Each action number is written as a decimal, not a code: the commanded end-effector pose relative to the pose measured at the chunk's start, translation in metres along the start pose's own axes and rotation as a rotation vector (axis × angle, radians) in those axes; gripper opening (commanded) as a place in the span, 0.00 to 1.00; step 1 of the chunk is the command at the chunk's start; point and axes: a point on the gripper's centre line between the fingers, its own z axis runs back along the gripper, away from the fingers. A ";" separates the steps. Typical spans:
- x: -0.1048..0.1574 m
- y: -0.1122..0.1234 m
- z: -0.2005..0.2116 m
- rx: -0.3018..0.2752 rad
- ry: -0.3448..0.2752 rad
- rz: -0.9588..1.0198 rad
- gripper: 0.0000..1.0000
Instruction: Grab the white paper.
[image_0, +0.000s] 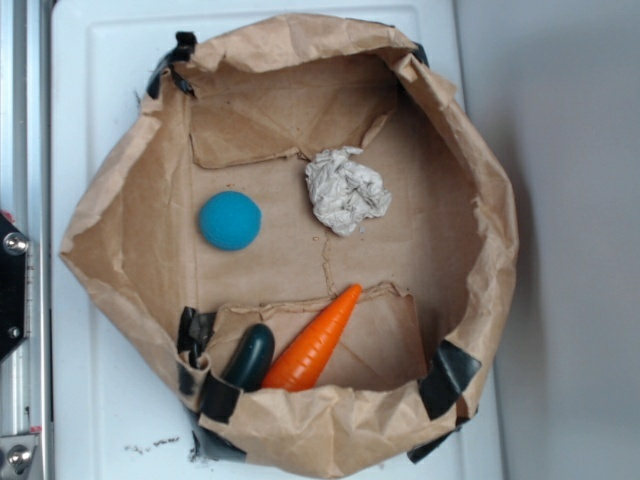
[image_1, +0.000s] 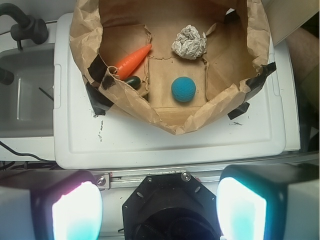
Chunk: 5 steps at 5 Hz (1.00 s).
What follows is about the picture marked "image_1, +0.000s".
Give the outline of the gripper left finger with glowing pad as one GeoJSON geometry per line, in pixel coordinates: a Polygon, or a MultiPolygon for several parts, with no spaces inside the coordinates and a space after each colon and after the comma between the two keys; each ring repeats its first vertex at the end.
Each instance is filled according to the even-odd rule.
{"type": "Polygon", "coordinates": [[[88,170],[0,174],[2,240],[96,240],[102,220],[102,195],[88,170]]]}

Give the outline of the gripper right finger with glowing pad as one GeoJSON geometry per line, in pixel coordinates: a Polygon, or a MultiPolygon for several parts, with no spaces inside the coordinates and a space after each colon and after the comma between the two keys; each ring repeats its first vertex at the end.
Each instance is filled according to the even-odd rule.
{"type": "Polygon", "coordinates": [[[318,240],[320,168],[311,163],[231,164],[216,211],[228,240],[318,240]]]}

